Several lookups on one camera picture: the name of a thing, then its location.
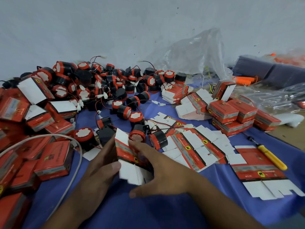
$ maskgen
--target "white wall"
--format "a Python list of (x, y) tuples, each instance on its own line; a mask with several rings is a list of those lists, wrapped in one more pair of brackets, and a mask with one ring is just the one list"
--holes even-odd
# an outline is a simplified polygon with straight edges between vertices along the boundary
[(211, 27), (230, 64), (305, 47), (305, 0), (1, 0), (0, 78), (94, 55), (125, 69)]

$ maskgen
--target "yellow screwdriver handle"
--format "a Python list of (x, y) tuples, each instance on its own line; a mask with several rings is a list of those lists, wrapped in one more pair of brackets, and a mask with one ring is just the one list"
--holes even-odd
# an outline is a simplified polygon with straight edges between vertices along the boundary
[(267, 158), (269, 158), (280, 170), (287, 170), (287, 166), (278, 159), (272, 152), (266, 149), (265, 146), (259, 145), (257, 147), (263, 154), (266, 155)]

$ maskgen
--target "fingernail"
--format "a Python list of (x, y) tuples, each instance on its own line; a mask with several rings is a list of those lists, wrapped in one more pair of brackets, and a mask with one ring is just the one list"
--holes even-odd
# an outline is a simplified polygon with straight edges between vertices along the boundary
[(120, 162), (114, 162), (111, 165), (112, 165), (112, 169), (120, 169), (121, 168), (121, 163)]
[(136, 197), (136, 194), (135, 194), (134, 192), (130, 192), (130, 193), (129, 193), (129, 197), (130, 197), (130, 198), (135, 198), (135, 197)]

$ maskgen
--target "blue tablecloth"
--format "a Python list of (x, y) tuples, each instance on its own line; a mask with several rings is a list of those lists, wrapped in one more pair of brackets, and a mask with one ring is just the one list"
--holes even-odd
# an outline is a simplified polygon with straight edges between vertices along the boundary
[[(152, 94), (151, 99), (165, 103), (162, 100), (161, 93)], [(171, 105), (158, 107), (151, 102), (147, 102), (146, 104), (141, 104), (139, 108), (144, 113), (145, 118), (154, 117), (158, 112), (162, 112), (179, 119), (175, 108)], [(80, 112), (77, 115), (76, 128), (96, 128), (94, 115), (95, 112), (87, 110)], [(109, 110), (103, 109), (101, 115), (103, 117), (111, 116), (113, 124), (120, 127), (121, 130), (126, 132), (131, 130), (129, 121), (118, 119), (116, 115), (110, 115)], [(183, 121), (192, 123), (194, 126), (203, 125), (211, 130), (215, 130), (209, 121)], [(264, 144), (281, 159), (288, 166), (288, 170), (284, 173), (295, 185), (305, 192), (305, 153), (255, 128), (247, 130), (247, 134), (253, 136), (258, 143)], [(238, 134), (229, 139), (232, 146), (253, 145), (246, 140), (244, 134)], [(45, 181), (41, 184), (33, 197), (33, 204), (23, 228), (39, 228), (44, 223), (70, 182), (78, 161), (79, 154), (74, 153), (70, 175)], [(83, 159), (79, 172), (67, 195), (70, 194), (82, 177), (88, 163), (86, 159)], [(300, 207), (305, 205), (305, 198), (299, 197), (296, 194), (285, 196), (283, 199), (268, 201), (251, 197), (230, 165), (214, 164), (202, 171), (201, 174), (207, 177), (219, 190), (234, 200), (236, 204), (244, 208), (263, 225), (275, 223), (290, 217)], [(134, 188), (133, 185), (129, 185), (126, 181), (116, 177), (97, 212), (91, 219), (84, 222), (82, 227), (104, 228), (109, 224), (112, 225), (111, 228), (203, 227), (204, 217), (187, 194), (130, 199), (128, 193), (132, 188)]]

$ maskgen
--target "screwdriver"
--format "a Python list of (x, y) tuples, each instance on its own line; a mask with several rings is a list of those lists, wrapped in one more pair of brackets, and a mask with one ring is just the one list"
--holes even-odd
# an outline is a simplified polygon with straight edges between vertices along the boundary
[(287, 166), (280, 160), (278, 159), (270, 150), (266, 149), (266, 147), (262, 144), (257, 143), (253, 137), (245, 134), (247, 136), (247, 139), (249, 141), (252, 141), (256, 144), (257, 148), (263, 153), (265, 154), (265, 156), (267, 158), (270, 159), (270, 161), (272, 161), (280, 170), (287, 170)]

